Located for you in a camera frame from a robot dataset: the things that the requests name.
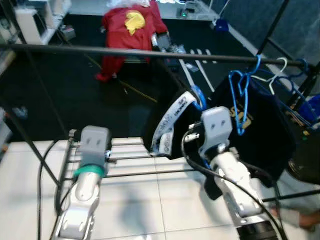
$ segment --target yellow graphic print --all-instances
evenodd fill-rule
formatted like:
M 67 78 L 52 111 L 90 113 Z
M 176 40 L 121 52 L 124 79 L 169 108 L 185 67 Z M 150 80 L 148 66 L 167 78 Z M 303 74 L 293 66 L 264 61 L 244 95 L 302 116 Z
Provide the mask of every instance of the yellow graphic print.
M 132 36 L 137 29 L 142 29 L 146 25 L 146 21 L 140 12 L 132 10 L 126 14 L 124 25 Z
M 238 118 L 239 118 L 239 121 L 241 121 L 243 118 L 244 118 L 244 112 L 243 111 L 240 111 L 238 108 L 237 108 L 237 112 L 238 112 Z M 235 118 L 236 117 L 236 111 L 235 111 L 235 107 L 231 107 L 230 108 L 230 116 L 232 118 Z M 252 116 L 250 116 L 249 114 L 246 115 L 246 121 L 245 123 L 243 124 L 242 128 L 243 129 L 246 129 L 247 127 L 249 127 L 252 123 Z

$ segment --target clothes hanger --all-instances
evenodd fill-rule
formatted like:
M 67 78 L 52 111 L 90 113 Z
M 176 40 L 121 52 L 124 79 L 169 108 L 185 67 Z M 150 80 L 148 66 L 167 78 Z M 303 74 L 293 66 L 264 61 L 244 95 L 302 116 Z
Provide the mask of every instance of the clothes hanger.
M 272 84 L 274 83 L 274 81 L 276 80 L 277 77 L 279 77 L 279 75 L 281 73 L 283 73 L 283 71 L 286 69 L 287 65 L 288 65 L 288 60 L 285 58 L 285 57 L 278 57 L 277 60 L 283 60 L 284 61 L 284 65 L 282 67 L 282 69 L 276 73 L 273 77 L 269 78 L 269 79 L 264 79 L 262 77 L 259 77 L 259 76 L 256 76 L 256 75 L 252 75 L 251 77 L 254 78 L 254 79 L 258 79 L 260 81 L 263 81 L 263 82 L 266 82 L 266 83 L 269 83 L 269 89 L 270 89 L 270 92 L 272 95 L 275 95 L 275 91 L 272 87 Z
M 252 75 L 251 77 L 253 77 L 254 79 L 258 79 L 258 80 L 261 80 L 263 82 L 270 82 L 269 83 L 269 89 L 270 89 L 270 92 L 272 93 L 272 95 L 275 95 L 275 92 L 272 88 L 272 84 L 275 82 L 275 83 L 278 83 L 281 85 L 281 87 L 283 87 L 286 91 L 290 92 L 291 94 L 294 94 L 294 93 L 297 93 L 299 95 L 299 97 L 306 103 L 306 105 L 308 106 L 308 108 L 310 109 L 310 111 L 312 112 L 312 115 L 313 115 L 313 118 L 314 118 L 314 121 L 316 122 L 317 121 L 317 116 L 313 110 L 313 108 L 311 107 L 311 105 L 308 103 L 308 101 L 306 100 L 305 96 L 295 88 L 295 84 L 294 82 L 292 81 L 292 78 L 297 78 L 297 77 L 300 77 L 303 73 L 307 73 L 308 72 L 308 63 L 306 60 L 304 59 L 298 59 L 299 61 L 303 62 L 304 64 L 304 70 L 302 72 L 300 72 L 299 74 L 292 74 L 292 75 L 289 75 L 289 76 L 279 76 L 280 73 L 282 73 L 284 71 L 284 69 L 286 68 L 287 66 L 287 63 L 288 63 L 288 60 L 285 58 L 285 57 L 279 57 L 278 59 L 282 59 L 285 61 L 285 64 L 283 66 L 283 68 L 277 73 L 275 74 L 273 77 L 269 78 L 269 79 L 264 79 L 262 77 L 259 77 L 259 76 L 256 76 L 256 75 Z M 265 72 L 265 73 L 268 73 L 268 74 L 272 74 L 272 72 L 270 71 L 267 71 L 267 70 L 264 70 L 264 69 L 259 69 L 259 71 L 262 71 L 262 72 Z M 291 90 L 289 90 L 287 88 L 287 86 L 284 85 L 284 83 L 282 81 L 280 81 L 281 79 L 285 79 L 287 81 L 289 81 L 289 83 L 291 84 Z M 280 104 L 286 108 L 287 111 L 289 111 L 291 114 L 295 115 L 296 118 L 298 118 L 301 122 L 303 122 L 306 126 L 312 126 L 315 124 L 315 122 L 312 122 L 310 123 L 309 121 L 305 120 L 301 115 L 299 115 L 296 111 L 293 111 L 289 106 L 287 106 L 286 104 L 284 104 L 282 101 L 278 100 L 280 102 Z
M 198 103 L 197 101 L 194 101 L 192 104 L 193 106 L 199 110 L 200 112 L 204 111 L 207 109 L 207 102 L 205 95 L 201 91 L 201 89 L 197 85 L 191 86 L 192 91 L 197 95 L 199 98 L 200 102 Z
M 230 84 L 230 90 L 232 95 L 232 102 L 234 106 L 234 112 L 235 112 L 235 123 L 236 123 L 236 130 L 239 136 L 243 135 L 245 133 L 245 130 L 243 128 L 244 124 L 247 121 L 247 113 L 248 113 L 248 86 L 251 79 L 251 75 L 255 74 L 255 72 L 258 70 L 260 63 L 261 63 L 261 56 L 258 54 L 256 55 L 257 62 L 255 65 L 255 68 L 250 72 L 242 73 L 239 70 L 233 70 L 229 72 L 228 79 Z M 233 77 L 235 75 L 238 75 L 240 77 L 240 80 L 237 83 L 237 90 L 241 98 L 244 98 L 244 105 L 243 105 L 243 118 L 242 121 L 239 121 L 238 116 L 238 109 L 237 109 L 237 101 L 236 101 L 236 94 L 233 86 Z M 245 80 L 244 88 L 242 88 L 242 81 Z

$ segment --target floor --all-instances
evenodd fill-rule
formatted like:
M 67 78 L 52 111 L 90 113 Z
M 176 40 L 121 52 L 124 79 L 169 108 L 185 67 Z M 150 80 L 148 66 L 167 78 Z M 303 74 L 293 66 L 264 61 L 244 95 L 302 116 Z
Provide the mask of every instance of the floor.
M 50 141 L 35 142 L 43 152 Z M 58 176 L 66 148 L 59 141 L 47 163 Z M 36 172 L 39 162 L 25 142 L 11 143 L 0 164 L 0 239 L 36 239 Z M 109 175 L 190 168 L 183 158 L 163 157 L 118 160 L 109 164 Z M 204 177 L 197 172 L 107 178 L 101 184 L 100 204 L 92 240 L 211 240 L 238 239 L 226 205 L 220 197 L 210 200 L 203 190 Z M 257 179 L 254 188 L 263 198 L 273 191 Z M 284 172 L 278 182 L 282 195 L 319 189 Z M 55 186 L 44 172 L 42 179 L 42 237 L 48 239 L 55 221 Z M 285 206 L 320 209 L 320 196 L 282 201 Z M 314 233 L 285 224 L 289 240 L 318 240 Z
M 73 45 L 104 46 L 105 33 L 101 33 L 101 16 L 72 15 L 66 16 L 64 22 L 71 24 L 76 38 Z M 210 50 L 211 54 L 234 56 L 252 56 L 230 33 L 215 32 L 208 21 L 165 19 L 170 30 L 172 42 L 183 44 L 185 50 L 203 54 Z M 60 44 L 56 37 L 52 41 Z M 96 64 L 83 55 L 73 54 L 33 54 L 39 73 L 57 107 L 62 121 L 67 129 L 82 129 L 87 125 L 108 127 L 114 137 L 142 136 L 143 126 L 148 120 L 153 102 L 113 81 L 100 84 L 94 75 L 100 71 Z M 89 55 L 98 64 L 100 55 Z M 28 119 L 21 123 L 34 141 L 44 141 L 59 138 L 62 134 L 55 115 L 49 107 L 48 100 L 40 87 L 28 59 L 19 54 L 11 66 L 4 72 L 0 80 L 0 93 L 13 107 L 26 106 Z M 195 61 L 186 61 L 196 65 Z M 241 63 L 201 62 L 211 84 L 217 87 L 230 70 L 243 69 Z M 127 64 L 119 74 L 119 79 L 131 84 L 145 94 L 156 98 L 159 92 L 149 81 L 150 76 L 145 71 L 145 65 Z M 204 77 L 197 71 L 191 73 L 194 82 L 206 96 L 211 94 Z M 179 77 L 187 81 L 180 69 Z M 13 141 L 23 141 L 14 132 Z

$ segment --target white tile floor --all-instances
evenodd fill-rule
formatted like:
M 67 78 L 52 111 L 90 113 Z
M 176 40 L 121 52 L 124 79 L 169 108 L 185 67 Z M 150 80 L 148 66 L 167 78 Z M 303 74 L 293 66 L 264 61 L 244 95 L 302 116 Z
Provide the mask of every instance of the white tile floor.
M 41 152 L 50 141 L 36 142 Z M 47 162 L 59 174 L 66 142 L 59 142 Z M 12 143 L 0 162 L 0 239 L 36 239 L 36 179 L 39 162 L 24 142 Z M 190 168 L 183 158 L 122 159 L 109 165 L 109 174 L 124 174 Z M 222 198 L 210 200 L 203 190 L 204 177 L 197 172 L 166 173 L 107 178 L 101 184 L 92 240 L 211 240 L 238 239 Z M 273 195 L 257 179 L 262 196 Z M 43 173 L 42 236 L 48 239 L 54 220 L 55 186 Z M 319 188 L 290 177 L 280 178 L 282 194 Z M 320 209 L 320 197 L 309 196 L 283 201 L 287 206 Z M 318 240 L 320 227 L 308 233 L 285 224 L 290 240 Z

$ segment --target robotic arm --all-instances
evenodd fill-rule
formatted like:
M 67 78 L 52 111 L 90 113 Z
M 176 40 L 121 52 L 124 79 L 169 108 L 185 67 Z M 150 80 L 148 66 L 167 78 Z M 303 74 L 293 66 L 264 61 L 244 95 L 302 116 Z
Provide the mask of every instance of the robotic arm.
M 210 168 L 209 170 L 216 173 L 214 182 L 222 191 L 229 214 L 241 240 L 277 240 L 277 234 L 261 206 L 232 183 L 241 186 L 262 204 L 257 192 L 251 186 L 250 172 L 243 163 L 238 161 L 236 149 L 228 149 L 228 138 L 231 131 L 232 123 L 229 110 L 226 107 L 210 108 L 202 113 L 201 122 L 189 127 L 188 134 L 182 139 L 182 151 L 184 151 L 184 143 L 198 141 L 197 145 L 200 146 L 198 154 L 210 163 L 207 166 Z M 192 167 L 195 166 L 191 164 L 188 156 L 186 159 Z
M 69 205 L 59 216 L 52 240 L 89 240 L 99 204 L 101 179 L 107 173 L 105 152 L 111 146 L 107 128 L 86 126 L 81 133 L 80 168 L 69 193 Z
M 228 149 L 231 131 L 227 108 L 208 109 L 202 113 L 200 122 L 189 126 L 189 131 L 182 139 L 182 152 L 185 154 L 184 143 L 197 141 L 200 146 L 197 153 L 209 162 L 206 171 L 215 173 L 212 184 L 216 184 L 222 191 L 241 240 L 277 240 L 277 234 L 261 208 L 262 205 L 257 204 L 262 204 L 262 201 L 251 186 L 248 169 L 238 161 L 237 152 Z M 77 181 L 69 193 L 67 209 L 58 218 L 52 240 L 90 239 L 94 212 L 99 204 L 101 179 L 108 171 L 105 167 L 105 152 L 110 146 L 111 134 L 107 128 L 87 126 L 82 130 L 79 147 L 82 158 L 80 168 L 75 172 Z M 192 167 L 204 173 L 195 167 L 188 156 L 186 159 Z M 246 190 L 257 202 L 226 179 Z

